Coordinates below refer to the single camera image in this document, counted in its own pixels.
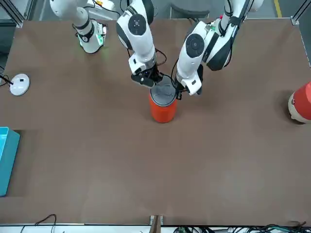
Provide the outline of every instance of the gray lid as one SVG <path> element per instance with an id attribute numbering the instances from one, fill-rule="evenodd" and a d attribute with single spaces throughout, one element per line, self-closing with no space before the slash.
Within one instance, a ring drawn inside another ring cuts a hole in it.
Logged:
<path id="1" fill-rule="evenodd" d="M 172 104 L 175 100 L 175 88 L 172 85 L 171 79 L 164 76 L 162 81 L 151 88 L 150 95 L 154 103 L 159 106 L 165 107 Z"/>

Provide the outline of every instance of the metal frame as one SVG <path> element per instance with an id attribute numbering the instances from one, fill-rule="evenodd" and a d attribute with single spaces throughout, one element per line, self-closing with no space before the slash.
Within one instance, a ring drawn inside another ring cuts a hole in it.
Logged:
<path id="1" fill-rule="evenodd" d="M 305 12 L 305 10 L 310 6 L 311 0 L 305 0 L 305 2 L 300 6 L 298 11 L 291 17 L 293 25 L 299 25 L 299 18 Z"/>
<path id="2" fill-rule="evenodd" d="M 4 8 L 7 14 L 12 18 L 12 21 L 16 23 L 16 26 L 21 28 L 23 21 L 25 20 L 24 15 L 11 3 L 10 0 L 0 0 L 0 5 Z"/>

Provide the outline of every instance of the blue bin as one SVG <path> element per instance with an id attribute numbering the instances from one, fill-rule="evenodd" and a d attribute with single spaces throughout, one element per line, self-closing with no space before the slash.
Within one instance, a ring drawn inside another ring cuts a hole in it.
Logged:
<path id="1" fill-rule="evenodd" d="M 8 127 L 0 127 L 0 197 L 5 196 L 9 186 L 18 142 L 18 133 Z"/>

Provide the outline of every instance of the brown table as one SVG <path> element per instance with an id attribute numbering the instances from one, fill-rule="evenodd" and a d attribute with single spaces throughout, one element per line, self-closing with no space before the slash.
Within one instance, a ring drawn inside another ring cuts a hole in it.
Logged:
<path id="1" fill-rule="evenodd" d="M 148 89 L 130 79 L 109 22 L 105 48 L 86 54 L 69 22 L 25 22 L 6 67 L 22 97 L 0 90 L 0 123 L 21 133 L 0 223 L 311 224 L 310 125 L 289 121 L 290 94 L 310 81 L 298 27 L 247 20 L 231 64 L 205 67 L 203 95 L 183 96 L 154 122 Z M 170 73 L 188 20 L 156 20 Z"/>

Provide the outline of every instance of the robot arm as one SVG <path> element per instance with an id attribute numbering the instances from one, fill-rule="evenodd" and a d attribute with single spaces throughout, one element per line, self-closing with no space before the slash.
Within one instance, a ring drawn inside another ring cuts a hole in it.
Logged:
<path id="1" fill-rule="evenodd" d="M 181 49 L 175 82 L 180 83 L 190 95 L 193 95 L 202 86 L 197 72 L 202 61 L 213 71 L 227 66 L 231 60 L 232 45 L 240 25 L 248 12 L 259 9 L 262 2 L 263 0 L 225 0 L 225 13 L 222 19 L 210 24 L 199 22 L 193 31 L 189 32 Z"/>
<path id="2" fill-rule="evenodd" d="M 50 0 L 52 10 L 59 18 L 73 22 L 84 51 L 95 53 L 104 45 L 106 27 L 89 18 L 83 8 L 86 3 L 87 0 Z"/>
<path id="3" fill-rule="evenodd" d="M 121 43 L 134 51 L 128 61 L 132 79 L 147 87 L 153 87 L 159 78 L 156 50 L 149 28 L 153 18 L 154 7 L 151 0 L 133 0 L 116 25 Z"/>

